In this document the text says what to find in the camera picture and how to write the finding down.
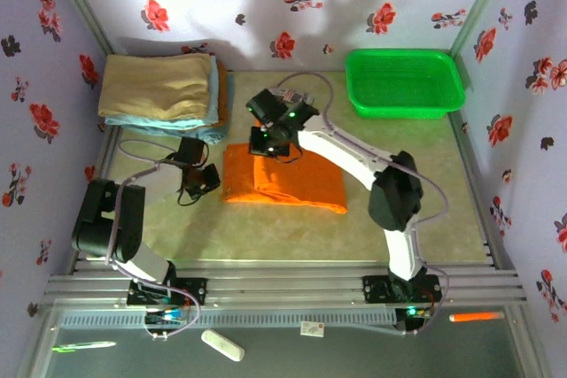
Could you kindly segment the orange marker pen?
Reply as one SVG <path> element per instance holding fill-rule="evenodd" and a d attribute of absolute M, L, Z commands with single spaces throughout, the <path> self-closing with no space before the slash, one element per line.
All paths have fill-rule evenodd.
<path fill-rule="evenodd" d="M 453 323 L 501 320 L 504 318 L 503 312 L 460 312 L 449 315 L 449 320 Z"/>

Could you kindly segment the brown folded trousers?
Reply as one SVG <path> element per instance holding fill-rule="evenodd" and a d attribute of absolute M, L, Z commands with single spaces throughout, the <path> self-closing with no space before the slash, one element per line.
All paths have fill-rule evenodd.
<path fill-rule="evenodd" d="M 228 73 L 222 63 L 218 63 L 219 96 L 218 96 L 218 122 L 217 127 L 224 125 L 229 118 Z"/>

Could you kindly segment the small printed packet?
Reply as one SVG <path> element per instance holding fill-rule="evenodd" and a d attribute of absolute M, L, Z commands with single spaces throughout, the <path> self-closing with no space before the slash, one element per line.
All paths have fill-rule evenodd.
<path fill-rule="evenodd" d="M 313 97 L 305 91 L 297 91 L 287 88 L 270 88 L 269 91 L 279 101 L 285 104 L 297 104 L 303 102 L 311 105 L 314 102 Z"/>

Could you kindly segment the dusty blue folded trousers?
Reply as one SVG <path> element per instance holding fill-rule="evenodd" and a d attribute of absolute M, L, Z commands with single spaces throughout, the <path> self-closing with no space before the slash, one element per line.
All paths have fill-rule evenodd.
<path fill-rule="evenodd" d="M 232 109 L 234 104 L 235 90 L 234 90 L 234 76 L 231 73 L 227 74 L 227 111 L 228 117 L 223 124 L 219 126 L 204 126 L 196 127 L 187 131 L 159 129 L 155 127 L 136 126 L 136 125 L 122 125 L 123 128 L 132 130 L 139 134 L 153 135 L 153 136 L 175 136 L 175 137 L 189 137 L 196 138 L 204 141 L 207 144 L 215 145 L 224 139 L 230 127 L 232 118 Z"/>

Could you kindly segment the tan folded trousers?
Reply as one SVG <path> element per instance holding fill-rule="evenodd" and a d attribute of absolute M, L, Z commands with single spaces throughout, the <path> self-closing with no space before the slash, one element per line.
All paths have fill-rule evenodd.
<path fill-rule="evenodd" d="M 101 117 L 203 119 L 216 60 L 208 54 L 143 58 L 110 55 L 98 101 Z"/>

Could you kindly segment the green plastic mesh basket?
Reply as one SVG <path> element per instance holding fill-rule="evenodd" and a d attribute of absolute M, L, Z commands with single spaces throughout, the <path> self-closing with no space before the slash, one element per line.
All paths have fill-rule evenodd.
<path fill-rule="evenodd" d="M 353 50 L 345 73 L 348 98 L 364 119 L 436 120 L 466 99 L 455 62 L 438 50 Z"/>

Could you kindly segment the aluminium mounting rail frame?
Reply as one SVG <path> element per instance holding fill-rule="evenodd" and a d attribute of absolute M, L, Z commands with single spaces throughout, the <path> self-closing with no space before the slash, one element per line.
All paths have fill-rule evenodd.
<path fill-rule="evenodd" d="M 444 306 L 524 305 L 527 296 L 514 270 L 488 263 L 431 266 L 447 275 L 440 287 Z M 365 306 L 362 279 L 386 274 L 377 262 L 340 261 L 191 261 L 178 268 L 183 278 L 205 278 L 207 310 L 356 308 Z M 93 304 L 122 308 L 129 280 L 102 261 L 81 258 L 71 274 L 52 276 L 45 305 Z"/>

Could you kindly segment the green pen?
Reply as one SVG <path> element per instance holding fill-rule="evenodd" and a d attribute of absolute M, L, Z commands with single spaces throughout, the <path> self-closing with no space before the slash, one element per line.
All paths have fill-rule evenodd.
<path fill-rule="evenodd" d="M 93 349 L 104 349 L 111 348 L 116 345 L 116 342 L 112 341 L 98 341 L 98 342 L 88 342 L 88 343 L 68 343 L 59 344 L 51 347 L 51 350 L 57 353 L 71 353 L 75 351 L 82 350 L 93 350 Z"/>

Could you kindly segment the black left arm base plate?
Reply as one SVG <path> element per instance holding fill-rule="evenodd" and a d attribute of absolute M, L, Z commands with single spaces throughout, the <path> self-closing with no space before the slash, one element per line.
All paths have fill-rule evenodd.
<path fill-rule="evenodd" d="M 194 296 L 200 305 L 206 300 L 207 292 L 206 278 L 175 278 L 169 282 L 167 289 L 157 289 L 141 282 L 131 281 L 128 287 L 128 306 L 183 306 L 194 305 L 194 302 L 179 291 L 177 288 Z"/>

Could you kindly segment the small white red card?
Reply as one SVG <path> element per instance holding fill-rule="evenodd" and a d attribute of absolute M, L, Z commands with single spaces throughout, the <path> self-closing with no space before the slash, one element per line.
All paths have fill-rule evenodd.
<path fill-rule="evenodd" d="M 324 324 L 317 321 L 303 320 L 300 322 L 300 334 L 302 336 L 324 337 Z"/>

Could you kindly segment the white oblong plastic stick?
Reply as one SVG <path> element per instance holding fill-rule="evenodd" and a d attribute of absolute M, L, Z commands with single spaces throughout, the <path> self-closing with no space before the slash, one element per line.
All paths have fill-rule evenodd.
<path fill-rule="evenodd" d="M 244 358 L 245 350 L 242 347 L 212 329 L 206 329 L 201 334 L 201 341 L 234 362 Z"/>

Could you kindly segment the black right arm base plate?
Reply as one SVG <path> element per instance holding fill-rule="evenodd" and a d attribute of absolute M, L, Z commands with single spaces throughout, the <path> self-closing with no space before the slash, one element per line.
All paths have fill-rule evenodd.
<path fill-rule="evenodd" d="M 362 292 L 367 304 L 437 303 L 442 298 L 439 278 L 435 274 L 417 276 L 409 281 L 394 275 L 368 275 L 362 278 Z"/>

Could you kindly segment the orange trousers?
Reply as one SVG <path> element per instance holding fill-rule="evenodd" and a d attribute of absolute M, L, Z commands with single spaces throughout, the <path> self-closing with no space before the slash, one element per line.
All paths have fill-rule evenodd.
<path fill-rule="evenodd" d="M 285 164 L 254 156 L 246 143 L 223 152 L 221 199 L 226 203 L 309 206 L 347 213 L 342 169 L 306 151 Z"/>

